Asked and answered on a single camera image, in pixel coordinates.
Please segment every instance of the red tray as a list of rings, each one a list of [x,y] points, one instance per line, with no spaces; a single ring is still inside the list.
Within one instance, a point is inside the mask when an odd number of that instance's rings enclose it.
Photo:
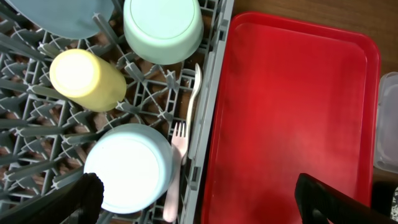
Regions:
[[[369,205],[379,70],[365,35],[255,12],[235,17],[202,223],[301,223],[301,172]]]

